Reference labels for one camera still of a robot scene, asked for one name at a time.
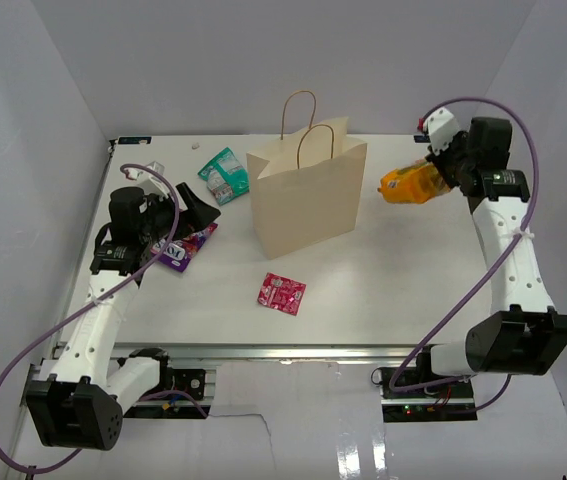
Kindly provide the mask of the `teal snack packet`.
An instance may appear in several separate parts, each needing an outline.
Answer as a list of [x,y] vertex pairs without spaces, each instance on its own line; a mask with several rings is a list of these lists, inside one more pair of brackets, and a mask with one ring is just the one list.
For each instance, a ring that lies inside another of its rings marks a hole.
[[249,192],[248,172],[230,148],[224,148],[209,160],[198,176],[206,182],[218,205]]

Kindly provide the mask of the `purple Fox's candy bag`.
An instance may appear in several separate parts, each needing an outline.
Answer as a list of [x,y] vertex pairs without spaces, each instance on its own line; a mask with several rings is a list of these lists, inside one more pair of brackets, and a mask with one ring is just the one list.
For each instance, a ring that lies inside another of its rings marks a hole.
[[183,273],[217,228],[218,224],[213,222],[204,230],[180,240],[173,240],[163,251],[158,262],[178,273]]

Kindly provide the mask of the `red snack packet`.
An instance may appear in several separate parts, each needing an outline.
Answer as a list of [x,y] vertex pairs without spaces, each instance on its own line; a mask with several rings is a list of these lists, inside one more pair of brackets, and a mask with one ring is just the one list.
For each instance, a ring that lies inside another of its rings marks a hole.
[[296,316],[306,291],[304,283],[268,272],[260,287],[259,305]]

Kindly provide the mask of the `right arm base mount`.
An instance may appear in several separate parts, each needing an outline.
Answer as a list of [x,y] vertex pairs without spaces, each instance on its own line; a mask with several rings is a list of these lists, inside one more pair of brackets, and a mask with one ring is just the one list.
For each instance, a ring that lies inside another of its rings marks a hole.
[[469,381],[432,388],[396,392],[390,389],[395,368],[378,366],[370,381],[381,395],[382,417],[385,424],[436,423],[476,421],[478,414],[474,390]]

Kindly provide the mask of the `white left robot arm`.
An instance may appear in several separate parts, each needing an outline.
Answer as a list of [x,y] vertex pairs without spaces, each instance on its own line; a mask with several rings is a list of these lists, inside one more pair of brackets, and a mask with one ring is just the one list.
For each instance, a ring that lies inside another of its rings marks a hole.
[[180,240],[203,231],[220,211],[185,183],[176,187],[178,209],[163,187],[145,183],[114,190],[110,220],[95,239],[87,312],[44,380],[33,381],[26,404],[47,447],[107,451],[116,444],[124,414],[144,395],[162,399],[174,387],[168,356],[158,347],[133,352],[108,371],[118,331],[142,281],[141,268],[168,235]]

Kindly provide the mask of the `left XDOF label sticker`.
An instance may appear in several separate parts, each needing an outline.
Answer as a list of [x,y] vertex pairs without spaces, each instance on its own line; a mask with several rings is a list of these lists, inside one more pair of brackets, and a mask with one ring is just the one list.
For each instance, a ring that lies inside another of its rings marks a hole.
[[152,141],[151,136],[125,136],[117,139],[118,145],[147,145]]

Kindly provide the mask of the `xdof label sticker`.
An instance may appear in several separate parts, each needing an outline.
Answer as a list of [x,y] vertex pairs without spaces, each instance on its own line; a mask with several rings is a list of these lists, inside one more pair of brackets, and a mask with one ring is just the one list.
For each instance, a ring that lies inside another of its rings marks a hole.
[[117,139],[118,145],[147,145],[152,141],[151,136],[125,136]]
[[430,142],[430,138],[428,135],[414,135],[413,136],[414,142],[415,143],[429,143]]

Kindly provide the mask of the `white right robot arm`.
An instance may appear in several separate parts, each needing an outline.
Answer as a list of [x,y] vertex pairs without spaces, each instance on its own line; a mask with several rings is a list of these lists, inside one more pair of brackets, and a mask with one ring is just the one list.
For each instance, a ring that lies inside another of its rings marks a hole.
[[556,310],[546,291],[524,224],[532,196],[525,174],[508,167],[512,125],[475,117],[462,130],[449,110],[439,108],[423,130],[430,140],[427,161],[467,199],[485,264],[495,272],[489,317],[464,340],[433,346],[431,364],[414,374],[415,388],[435,399],[449,389],[450,376],[544,375],[567,346],[567,314]]

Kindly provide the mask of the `right XDOF label sticker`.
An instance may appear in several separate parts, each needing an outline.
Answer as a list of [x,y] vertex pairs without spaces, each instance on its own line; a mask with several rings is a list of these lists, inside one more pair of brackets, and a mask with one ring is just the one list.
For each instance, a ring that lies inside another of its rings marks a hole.
[[415,143],[429,143],[430,142],[430,138],[428,135],[414,135],[413,136],[414,142]]

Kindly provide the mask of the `aluminium front frame rail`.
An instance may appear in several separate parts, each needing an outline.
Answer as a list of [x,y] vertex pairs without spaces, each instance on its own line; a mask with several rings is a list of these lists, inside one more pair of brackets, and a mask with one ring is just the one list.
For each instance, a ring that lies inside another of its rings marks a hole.
[[177,361],[401,362],[413,349],[401,344],[155,344]]

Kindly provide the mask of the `beige paper bag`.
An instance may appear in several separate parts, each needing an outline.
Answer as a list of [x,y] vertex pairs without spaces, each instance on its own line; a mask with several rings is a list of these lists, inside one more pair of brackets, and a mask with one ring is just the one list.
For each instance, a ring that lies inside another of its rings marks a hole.
[[274,259],[352,231],[356,226],[367,143],[334,117],[246,153],[252,223]]

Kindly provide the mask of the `orange gummy snack bag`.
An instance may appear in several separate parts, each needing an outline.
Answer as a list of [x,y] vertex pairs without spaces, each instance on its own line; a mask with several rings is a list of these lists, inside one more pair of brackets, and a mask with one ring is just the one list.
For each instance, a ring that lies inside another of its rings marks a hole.
[[377,189],[390,204],[423,204],[451,190],[437,168],[425,159],[387,173]]

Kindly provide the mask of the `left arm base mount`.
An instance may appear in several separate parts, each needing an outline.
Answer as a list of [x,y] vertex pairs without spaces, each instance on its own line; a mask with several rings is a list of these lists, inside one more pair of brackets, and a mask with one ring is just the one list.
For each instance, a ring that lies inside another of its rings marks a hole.
[[135,419],[195,419],[203,420],[209,413],[205,398],[206,375],[201,368],[175,368],[168,353],[158,347],[133,351],[126,358],[119,358],[120,367],[132,358],[151,358],[159,362],[159,383],[144,393],[151,399],[132,406],[125,414]]

